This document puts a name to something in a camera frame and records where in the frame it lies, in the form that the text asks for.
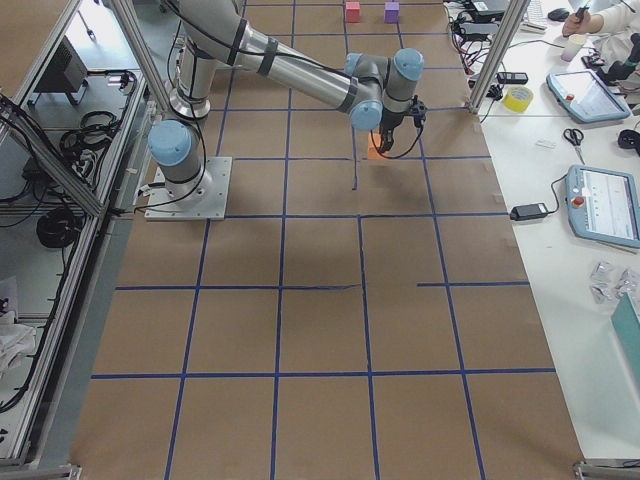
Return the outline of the person's hand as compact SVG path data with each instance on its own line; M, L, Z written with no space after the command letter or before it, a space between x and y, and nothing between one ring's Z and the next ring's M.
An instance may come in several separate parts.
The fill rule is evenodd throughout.
M561 33L563 37L569 37L573 34L595 34L602 30L604 19L600 14L591 15L588 11L579 17L576 13L570 14L562 27Z

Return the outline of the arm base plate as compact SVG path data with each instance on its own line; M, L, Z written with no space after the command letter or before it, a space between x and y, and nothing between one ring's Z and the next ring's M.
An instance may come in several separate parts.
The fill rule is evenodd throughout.
M184 184L165 179L160 167L154 181L163 186L151 190L144 216L149 221L223 220L232 172L231 157L208 156L204 173Z

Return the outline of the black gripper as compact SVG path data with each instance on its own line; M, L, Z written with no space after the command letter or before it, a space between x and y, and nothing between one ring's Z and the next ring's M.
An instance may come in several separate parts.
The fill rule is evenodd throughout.
M379 154L385 154L392 149L394 145L394 130L403 122L404 118L404 112L383 111L380 122L379 143L377 145Z

